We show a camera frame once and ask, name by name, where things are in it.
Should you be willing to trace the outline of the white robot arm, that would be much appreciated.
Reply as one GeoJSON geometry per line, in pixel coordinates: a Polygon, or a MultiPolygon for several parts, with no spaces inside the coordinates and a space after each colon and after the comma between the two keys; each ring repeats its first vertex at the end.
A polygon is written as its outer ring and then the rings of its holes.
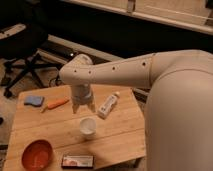
{"type": "Polygon", "coordinates": [[[147,171],[213,171],[213,53],[157,52],[98,65],[79,54],[60,78],[72,87],[147,88],[147,171]]]}

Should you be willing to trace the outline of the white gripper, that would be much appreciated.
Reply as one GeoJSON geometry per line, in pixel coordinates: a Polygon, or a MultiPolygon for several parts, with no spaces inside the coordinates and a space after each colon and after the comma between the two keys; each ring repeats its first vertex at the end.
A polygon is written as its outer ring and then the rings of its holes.
{"type": "Polygon", "coordinates": [[[89,84],[74,85],[71,87],[71,99],[74,103],[72,106],[73,113],[76,114],[79,105],[88,105],[88,108],[95,113],[95,104],[93,103],[93,91],[89,84]]]}

